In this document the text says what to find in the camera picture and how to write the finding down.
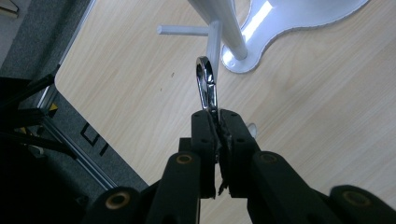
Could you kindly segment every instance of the light wood surface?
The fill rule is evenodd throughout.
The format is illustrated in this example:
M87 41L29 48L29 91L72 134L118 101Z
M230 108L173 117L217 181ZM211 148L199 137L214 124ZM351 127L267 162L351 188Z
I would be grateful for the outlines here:
M248 0L236 1L238 19ZM187 1L97 0L56 76L59 92L149 183L161 178L200 110L195 60L205 37L156 34L205 25ZM248 74L219 67L219 106L258 127L313 189L350 184L396 208L396 1L282 35ZM249 223L245 200L204 200L201 223Z

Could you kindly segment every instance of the white plastic stand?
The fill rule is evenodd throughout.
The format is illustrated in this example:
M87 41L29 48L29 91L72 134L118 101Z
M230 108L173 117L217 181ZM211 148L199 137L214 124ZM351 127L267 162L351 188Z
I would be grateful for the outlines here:
M246 73L259 63L262 54L279 35L313 28L347 17L368 0L251 0L242 28L235 17L233 0L189 0L208 27L159 26L160 35L208 35L206 56L215 80L221 59L232 72Z

